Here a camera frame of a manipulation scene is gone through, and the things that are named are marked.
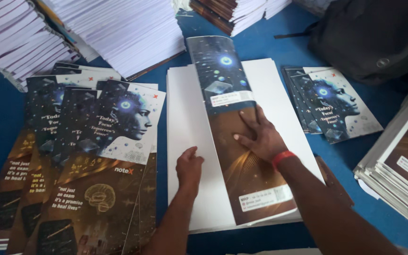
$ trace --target blue table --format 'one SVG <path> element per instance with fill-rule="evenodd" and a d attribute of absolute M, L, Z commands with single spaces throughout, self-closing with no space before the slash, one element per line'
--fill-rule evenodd
<path fill-rule="evenodd" d="M 184 37 L 225 35 L 217 27 L 195 12 L 178 16 Z M 282 65 L 326 66 L 307 50 L 307 37 L 274 39 L 276 34 L 301 32 L 317 21 L 314 15 L 292 4 L 270 20 L 260 20 L 233 38 L 241 60 L 272 58 L 278 68 Z M 109 67 L 101 58 L 89 63 Z M 136 79 L 141 83 L 158 83 L 166 91 L 166 71 L 170 67 L 191 64 L 190 55 L 182 54 L 166 64 Z M 371 87 L 350 80 L 355 90 L 371 109 L 383 127 L 398 112 L 408 87 L 400 81 Z M 24 94 L 19 93 L 0 74 L 0 169 L 23 124 Z M 355 202 L 354 210 L 379 229 L 390 241 L 408 247 L 408 220 L 381 200 L 366 194 L 356 183 L 352 169 L 375 143 L 380 134 L 371 134 L 334 145 L 321 135 L 306 137 L 314 153 L 322 156 L 338 180 Z M 166 104 L 158 128 L 157 165 L 157 218 L 161 219 L 167 208 L 167 151 Z M 259 251 L 315 247 L 303 223 L 290 223 L 196 234 L 189 237 L 191 255 L 254 253 Z"/>

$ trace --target red wristband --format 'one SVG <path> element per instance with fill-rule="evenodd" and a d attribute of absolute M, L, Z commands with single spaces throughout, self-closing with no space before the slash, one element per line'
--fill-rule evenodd
<path fill-rule="evenodd" d="M 280 163 L 281 160 L 287 157 L 293 157 L 293 156 L 296 156 L 296 155 L 291 151 L 285 151 L 285 152 L 278 153 L 278 155 L 276 155 L 272 160 L 273 168 L 276 169 L 276 166 L 278 165 L 278 163 Z"/>

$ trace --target bag strap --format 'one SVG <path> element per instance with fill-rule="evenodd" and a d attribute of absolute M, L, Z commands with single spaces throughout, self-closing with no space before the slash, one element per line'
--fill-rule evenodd
<path fill-rule="evenodd" d="M 307 28 L 305 28 L 305 31 L 301 32 L 301 33 L 295 33 L 295 34 L 279 34 L 279 35 L 275 35 L 274 38 L 275 39 L 283 39 L 283 38 L 290 38 L 290 37 L 298 37 L 298 36 L 307 36 L 310 35 L 311 32 L 313 31 L 313 29 L 317 26 L 317 24 L 319 23 L 319 21 L 314 22 L 313 24 L 309 25 Z"/>

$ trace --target human hand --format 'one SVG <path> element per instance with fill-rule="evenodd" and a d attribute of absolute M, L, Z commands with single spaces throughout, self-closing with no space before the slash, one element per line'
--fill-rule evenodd
<path fill-rule="evenodd" d="M 177 159 L 177 177 L 179 190 L 187 190 L 195 196 L 198 195 L 198 187 L 201 180 L 201 167 L 204 162 L 202 157 L 196 157 L 198 147 L 188 148 Z"/>
<path fill-rule="evenodd" d="M 276 155 L 287 151 L 287 146 L 278 131 L 276 131 L 275 126 L 265 117 L 262 108 L 256 105 L 256 110 L 258 112 L 259 122 L 257 122 L 256 119 L 250 119 L 243 111 L 239 112 L 243 121 L 256 131 L 258 135 L 256 141 L 239 134 L 235 134 L 234 139 L 248 147 L 248 149 L 261 159 L 272 162 Z"/>

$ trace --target black bag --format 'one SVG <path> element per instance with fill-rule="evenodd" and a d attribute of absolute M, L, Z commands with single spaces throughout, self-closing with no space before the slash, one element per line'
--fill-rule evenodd
<path fill-rule="evenodd" d="M 381 84 L 408 73 L 408 0 L 337 0 L 309 49 L 349 77 Z"/>

